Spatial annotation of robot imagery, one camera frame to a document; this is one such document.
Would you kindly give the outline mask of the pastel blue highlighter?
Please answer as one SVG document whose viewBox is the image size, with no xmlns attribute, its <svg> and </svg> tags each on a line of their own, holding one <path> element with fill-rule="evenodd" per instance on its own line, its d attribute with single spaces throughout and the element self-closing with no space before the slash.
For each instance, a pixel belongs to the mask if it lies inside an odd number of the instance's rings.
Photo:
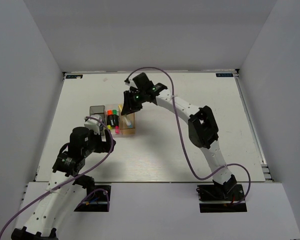
<svg viewBox="0 0 300 240">
<path fill-rule="evenodd" d="M 131 128 L 133 126 L 131 120 L 126 115 L 123 115 L 122 117 L 123 117 L 123 120 L 124 120 L 126 126 L 128 128 Z"/>
</svg>

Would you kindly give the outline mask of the green black highlighter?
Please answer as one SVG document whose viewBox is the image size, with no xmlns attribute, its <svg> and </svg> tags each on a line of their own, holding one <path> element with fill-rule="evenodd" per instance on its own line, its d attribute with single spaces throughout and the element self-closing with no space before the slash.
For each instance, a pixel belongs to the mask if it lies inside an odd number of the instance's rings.
<svg viewBox="0 0 300 240">
<path fill-rule="evenodd" d="M 118 111 L 116 109 L 113 109 L 112 114 L 113 114 L 113 119 L 114 119 L 114 122 L 115 122 L 115 126 L 118 127 L 119 126 Z"/>
</svg>

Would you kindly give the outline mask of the orange black highlighter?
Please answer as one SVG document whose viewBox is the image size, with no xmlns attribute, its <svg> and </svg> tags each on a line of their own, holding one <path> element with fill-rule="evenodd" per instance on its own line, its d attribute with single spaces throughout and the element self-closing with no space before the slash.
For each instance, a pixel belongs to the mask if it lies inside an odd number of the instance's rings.
<svg viewBox="0 0 300 240">
<path fill-rule="evenodd" d="M 113 111 L 111 109 L 107 111 L 107 125 L 111 127 L 114 126 Z"/>
</svg>

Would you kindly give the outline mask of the pink black highlighter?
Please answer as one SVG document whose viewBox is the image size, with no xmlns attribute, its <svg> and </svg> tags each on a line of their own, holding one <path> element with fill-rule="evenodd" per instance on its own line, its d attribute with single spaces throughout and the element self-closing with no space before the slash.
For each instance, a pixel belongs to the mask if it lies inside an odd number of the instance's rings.
<svg viewBox="0 0 300 240">
<path fill-rule="evenodd" d="M 121 134 L 121 131 L 120 131 L 120 127 L 119 126 L 115 126 L 115 133 L 117 135 L 120 135 Z"/>
</svg>

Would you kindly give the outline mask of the yellow black highlighter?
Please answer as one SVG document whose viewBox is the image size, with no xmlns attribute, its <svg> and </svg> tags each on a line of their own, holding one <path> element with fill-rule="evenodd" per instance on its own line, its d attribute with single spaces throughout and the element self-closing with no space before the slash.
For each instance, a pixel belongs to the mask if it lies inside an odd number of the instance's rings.
<svg viewBox="0 0 300 240">
<path fill-rule="evenodd" d="M 115 127 L 114 126 L 111 126 L 110 124 L 106 126 L 109 130 L 114 130 Z"/>
</svg>

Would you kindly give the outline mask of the pastel yellow highlighter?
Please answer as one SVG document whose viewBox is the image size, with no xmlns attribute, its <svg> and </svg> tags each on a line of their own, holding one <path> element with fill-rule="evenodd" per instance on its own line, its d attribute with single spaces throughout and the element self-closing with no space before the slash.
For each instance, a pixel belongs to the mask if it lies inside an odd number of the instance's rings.
<svg viewBox="0 0 300 240">
<path fill-rule="evenodd" d="M 122 104 L 118 105 L 118 110 L 119 110 L 120 115 L 122 115 L 122 110 L 123 110 L 123 105 Z"/>
</svg>

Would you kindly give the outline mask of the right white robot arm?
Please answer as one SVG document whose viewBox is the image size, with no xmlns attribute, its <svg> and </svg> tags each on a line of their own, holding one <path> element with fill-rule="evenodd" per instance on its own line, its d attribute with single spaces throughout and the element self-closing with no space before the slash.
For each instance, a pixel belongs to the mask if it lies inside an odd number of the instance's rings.
<svg viewBox="0 0 300 240">
<path fill-rule="evenodd" d="M 124 82 L 129 90 L 123 92 L 121 114 L 124 116 L 136 113 L 143 108 L 143 103 L 153 103 L 177 114 L 176 119 L 182 119 L 187 124 L 191 143 L 201 150 L 213 173 L 216 195 L 223 200 L 232 196 L 237 180 L 222 155 L 218 141 L 219 128 L 212 109 L 186 102 L 174 95 L 164 84 L 154 84 L 144 72 L 131 80 L 127 78 Z"/>
</svg>

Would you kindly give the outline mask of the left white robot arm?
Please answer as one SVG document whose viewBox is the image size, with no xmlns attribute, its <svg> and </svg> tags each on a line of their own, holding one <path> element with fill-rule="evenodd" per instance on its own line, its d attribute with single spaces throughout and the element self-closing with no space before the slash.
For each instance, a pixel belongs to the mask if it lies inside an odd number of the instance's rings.
<svg viewBox="0 0 300 240">
<path fill-rule="evenodd" d="M 70 212 L 100 197 L 108 200 L 108 191 L 96 188 L 94 178 L 80 171 L 89 155 L 109 155 L 115 144 L 109 130 L 103 141 L 92 129 L 74 128 L 57 155 L 45 193 L 35 200 L 35 210 L 22 228 L 13 230 L 11 239 L 56 240 L 58 228 Z"/>
</svg>

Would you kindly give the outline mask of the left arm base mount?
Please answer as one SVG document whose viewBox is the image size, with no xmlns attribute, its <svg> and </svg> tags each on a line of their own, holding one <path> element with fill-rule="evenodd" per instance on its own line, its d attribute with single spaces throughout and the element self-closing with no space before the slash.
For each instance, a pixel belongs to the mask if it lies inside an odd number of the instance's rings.
<svg viewBox="0 0 300 240">
<path fill-rule="evenodd" d="M 110 184 L 96 184 L 94 188 L 98 190 L 81 202 L 75 208 L 75 212 L 109 212 L 112 186 Z"/>
</svg>

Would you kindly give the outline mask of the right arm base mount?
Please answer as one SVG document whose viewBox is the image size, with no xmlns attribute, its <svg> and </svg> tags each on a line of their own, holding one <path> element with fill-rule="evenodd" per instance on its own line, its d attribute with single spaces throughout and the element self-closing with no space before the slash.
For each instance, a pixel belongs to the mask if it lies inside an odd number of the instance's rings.
<svg viewBox="0 0 300 240">
<path fill-rule="evenodd" d="M 217 189 L 213 184 L 197 185 L 200 213 L 245 213 L 247 212 L 244 189 L 237 184 L 228 195 Z"/>
</svg>

